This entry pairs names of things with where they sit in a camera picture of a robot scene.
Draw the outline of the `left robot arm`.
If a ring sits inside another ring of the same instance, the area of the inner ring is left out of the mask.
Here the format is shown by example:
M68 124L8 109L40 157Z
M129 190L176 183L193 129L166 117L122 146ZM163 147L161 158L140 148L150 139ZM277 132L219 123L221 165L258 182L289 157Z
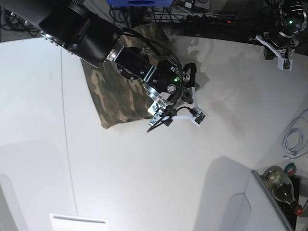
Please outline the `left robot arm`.
M301 32L308 28L308 14L301 0L266 0L267 26L252 35L249 40L264 47L264 58L277 58L280 70L292 70L293 54L304 41Z

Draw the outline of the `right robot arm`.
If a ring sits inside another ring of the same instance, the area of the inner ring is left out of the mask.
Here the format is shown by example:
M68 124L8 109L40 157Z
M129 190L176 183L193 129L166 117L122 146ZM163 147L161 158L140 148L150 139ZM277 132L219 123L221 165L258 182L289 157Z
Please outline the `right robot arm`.
M188 119L199 126L206 113L196 98L196 65L140 33L120 28L91 12L78 0L3 0L1 6L61 46L98 68L105 61L128 80L140 80L152 104L150 128Z

